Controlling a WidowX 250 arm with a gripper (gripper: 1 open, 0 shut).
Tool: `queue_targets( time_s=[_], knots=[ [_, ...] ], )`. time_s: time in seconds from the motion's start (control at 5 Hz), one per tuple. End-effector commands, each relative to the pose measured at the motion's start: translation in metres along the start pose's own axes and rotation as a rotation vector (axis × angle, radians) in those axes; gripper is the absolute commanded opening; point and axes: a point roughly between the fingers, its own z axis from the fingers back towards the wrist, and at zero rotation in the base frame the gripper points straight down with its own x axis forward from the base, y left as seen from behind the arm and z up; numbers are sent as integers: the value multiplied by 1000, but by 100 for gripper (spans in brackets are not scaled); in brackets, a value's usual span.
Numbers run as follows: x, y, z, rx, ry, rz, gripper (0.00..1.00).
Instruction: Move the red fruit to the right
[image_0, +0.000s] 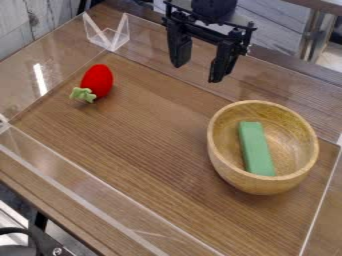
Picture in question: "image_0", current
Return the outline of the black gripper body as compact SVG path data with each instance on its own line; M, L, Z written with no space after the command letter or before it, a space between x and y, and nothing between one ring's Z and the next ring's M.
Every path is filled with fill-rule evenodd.
M233 43L238 55L246 55L253 32L253 21L235 13L238 0L164 0L164 22L179 23L186 33L218 44Z

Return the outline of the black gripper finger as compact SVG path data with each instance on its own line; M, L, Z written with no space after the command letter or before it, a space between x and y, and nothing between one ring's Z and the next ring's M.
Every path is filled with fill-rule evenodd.
M219 83L233 71L239 56L239 46L234 41L223 40L218 44L217 56L210 67L210 83Z
M182 24L167 25L167 42L171 63L175 68L179 68L190 61L192 51L192 39Z

